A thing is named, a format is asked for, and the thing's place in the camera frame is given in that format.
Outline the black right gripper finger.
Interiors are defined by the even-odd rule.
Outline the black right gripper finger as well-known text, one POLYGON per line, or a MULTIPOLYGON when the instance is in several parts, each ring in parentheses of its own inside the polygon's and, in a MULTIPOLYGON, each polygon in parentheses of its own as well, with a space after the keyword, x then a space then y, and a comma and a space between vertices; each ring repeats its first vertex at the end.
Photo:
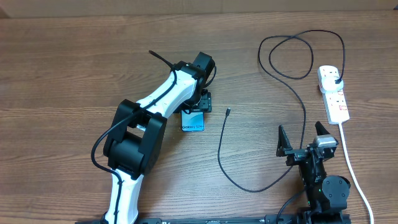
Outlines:
POLYGON ((293 150, 292 146, 290 145, 290 141, 286 135, 286 132, 282 125, 278 128, 278 143, 277 143, 277 150, 276 156, 277 157, 284 157, 291 153, 293 150))
POLYGON ((316 132, 317 132, 317 135, 318 135, 318 136, 330 134, 330 133, 326 130, 326 128, 321 124, 321 122, 319 122, 319 121, 317 121, 317 122, 315 123, 315 129, 316 129, 316 132))

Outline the blue Galaxy smartphone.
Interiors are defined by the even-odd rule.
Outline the blue Galaxy smartphone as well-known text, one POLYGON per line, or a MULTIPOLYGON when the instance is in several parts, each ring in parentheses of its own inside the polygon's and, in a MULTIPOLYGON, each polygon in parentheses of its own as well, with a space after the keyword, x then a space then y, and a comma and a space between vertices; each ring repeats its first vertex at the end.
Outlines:
POLYGON ((204 113, 191 112, 190 114, 182 111, 182 131, 184 132, 199 132, 205 130, 204 113))

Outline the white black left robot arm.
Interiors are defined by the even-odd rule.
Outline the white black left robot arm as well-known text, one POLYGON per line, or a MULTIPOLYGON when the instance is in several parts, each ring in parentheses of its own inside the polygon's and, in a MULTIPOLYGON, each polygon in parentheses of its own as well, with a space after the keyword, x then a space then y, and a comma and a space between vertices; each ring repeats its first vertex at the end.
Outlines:
POLYGON ((108 211, 98 223, 135 223, 142 181, 158 160, 168 118, 212 111, 206 89, 216 74, 212 57, 200 52, 192 63, 166 64, 166 81, 137 102, 123 100, 111 127, 93 145, 91 161, 113 181, 108 211))

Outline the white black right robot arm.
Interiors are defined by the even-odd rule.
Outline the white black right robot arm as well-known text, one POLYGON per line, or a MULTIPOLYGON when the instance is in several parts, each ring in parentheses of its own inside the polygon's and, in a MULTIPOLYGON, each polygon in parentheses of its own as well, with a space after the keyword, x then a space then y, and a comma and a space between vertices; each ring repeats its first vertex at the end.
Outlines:
POLYGON ((305 149, 293 149, 283 126, 279 126, 276 156, 285 157, 287 166, 298 166, 303 182, 303 190, 291 197, 281 210, 301 194, 306 194, 308 207, 301 208, 295 215, 284 218, 278 213, 276 223, 350 223, 347 199, 351 184, 339 175, 328 175, 324 162, 333 158, 338 140, 321 124, 315 123, 317 135, 305 149))

